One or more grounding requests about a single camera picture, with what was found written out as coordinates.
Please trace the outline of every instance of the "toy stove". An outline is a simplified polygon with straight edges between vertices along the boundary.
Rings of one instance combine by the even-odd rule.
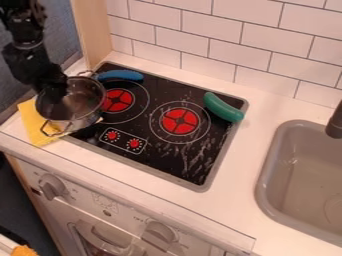
[[[97,72],[120,69],[127,70],[105,63]],[[71,136],[135,168],[195,191],[207,189],[236,125],[204,107],[207,91],[140,73],[144,80],[139,82],[105,81],[103,121]],[[235,108],[247,108],[241,99],[217,95]]]

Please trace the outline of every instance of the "subway tile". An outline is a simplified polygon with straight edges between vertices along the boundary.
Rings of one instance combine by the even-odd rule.
[[[307,5],[323,8],[325,0],[277,0],[279,2]]]
[[[312,60],[273,54],[270,72],[313,83],[335,86],[341,68]]]
[[[328,0],[325,9],[335,10],[342,12],[341,0]]]
[[[210,41],[210,58],[266,70],[271,53],[217,40]]]
[[[129,0],[131,18],[161,27],[180,29],[180,10]]]
[[[338,81],[337,88],[342,89],[342,78]]]
[[[132,40],[121,36],[111,36],[113,50],[132,55]]]
[[[134,56],[180,68],[180,52],[138,41],[133,44]]]
[[[216,16],[248,21],[268,26],[277,26],[282,3],[256,0],[215,0]]]
[[[316,37],[310,53],[310,59],[342,66],[342,42]]]
[[[336,108],[342,99],[342,90],[301,82],[296,99],[323,105],[329,108]]]
[[[287,97],[293,97],[298,86],[298,80],[244,67],[238,67],[235,83]]]
[[[108,17],[108,19],[112,34],[129,37],[148,43],[154,43],[155,41],[154,27],[152,25],[117,17]]]
[[[313,36],[253,24],[245,24],[242,44],[306,57]]]
[[[285,4],[281,28],[342,39],[342,13]]]
[[[155,3],[194,12],[210,13],[211,1],[212,0],[155,0]]]
[[[170,29],[157,28],[157,44],[179,51],[207,56],[209,40]]]
[[[127,0],[106,0],[107,13],[123,18],[128,18]]]
[[[235,65],[182,53],[182,69],[232,82]]]
[[[242,22],[213,16],[183,12],[183,31],[238,43]]]

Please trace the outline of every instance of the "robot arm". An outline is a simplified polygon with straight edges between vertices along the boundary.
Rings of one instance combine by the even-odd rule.
[[[0,19],[13,38],[2,55],[17,80],[58,101],[66,94],[67,77],[46,52],[44,10],[38,0],[0,0]]]

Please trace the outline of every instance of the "gray sink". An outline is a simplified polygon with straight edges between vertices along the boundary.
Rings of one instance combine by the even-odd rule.
[[[342,140],[324,128],[301,120],[282,124],[255,197],[274,221],[342,247]]]

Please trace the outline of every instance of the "red burner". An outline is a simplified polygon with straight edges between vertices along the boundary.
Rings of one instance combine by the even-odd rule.
[[[133,104],[133,94],[123,89],[107,91],[107,97],[102,105],[105,112],[121,112]]]
[[[137,147],[140,146],[140,142],[139,142],[139,140],[137,140],[137,139],[132,139],[132,140],[130,140],[130,142],[129,142],[129,146],[130,146],[131,148],[137,148]]]
[[[187,135],[198,126],[196,113],[186,108],[176,108],[164,113],[162,117],[163,128],[175,135]]]
[[[108,138],[110,140],[115,140],[118,137],[118,134],[116,132],[109,132],[108,133]]]

